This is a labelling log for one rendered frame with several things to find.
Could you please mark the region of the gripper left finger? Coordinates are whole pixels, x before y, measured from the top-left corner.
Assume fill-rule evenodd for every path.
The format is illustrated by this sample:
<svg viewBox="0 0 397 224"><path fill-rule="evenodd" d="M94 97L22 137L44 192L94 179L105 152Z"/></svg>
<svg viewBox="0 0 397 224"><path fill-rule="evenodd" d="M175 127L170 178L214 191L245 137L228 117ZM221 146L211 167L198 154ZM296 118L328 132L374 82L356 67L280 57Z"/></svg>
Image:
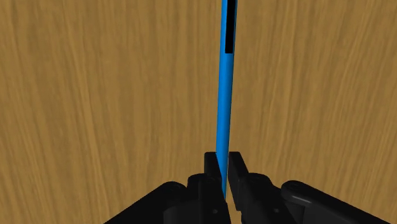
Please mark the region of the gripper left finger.
<svg viewBox="0 0 397 224"><path fill-rule="evenodd" d="M231 224L215 152L204 153L204 172L186 186L168 181L104 224Z"/></svg>

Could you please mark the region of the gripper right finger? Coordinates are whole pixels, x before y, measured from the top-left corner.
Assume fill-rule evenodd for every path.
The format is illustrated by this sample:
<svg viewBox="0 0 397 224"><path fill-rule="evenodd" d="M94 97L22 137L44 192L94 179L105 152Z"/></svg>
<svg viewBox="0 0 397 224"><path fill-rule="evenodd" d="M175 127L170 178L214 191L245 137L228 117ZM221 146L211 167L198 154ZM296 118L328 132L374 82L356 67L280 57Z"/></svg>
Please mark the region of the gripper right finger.
<svg viewBox="0 0 397 224"><path fill-rule="evenodd" d="M237 151L228 156L228 181L242 224L390 224L301 181L278 188L249 172Z"/></svg>

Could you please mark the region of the blue pen with black clip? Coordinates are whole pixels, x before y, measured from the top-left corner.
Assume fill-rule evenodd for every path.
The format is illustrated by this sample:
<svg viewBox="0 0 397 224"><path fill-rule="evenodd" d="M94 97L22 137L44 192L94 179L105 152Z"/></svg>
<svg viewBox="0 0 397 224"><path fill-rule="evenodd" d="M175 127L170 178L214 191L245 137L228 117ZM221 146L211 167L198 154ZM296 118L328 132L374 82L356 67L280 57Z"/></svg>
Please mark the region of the blue pen with black clip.
<svg viewBox="0 0 397 224"><path fill-rule="evenodd" d="M223 195L226 195L228 175L237 3L238 0L221 0L216 156Z"/></svg>

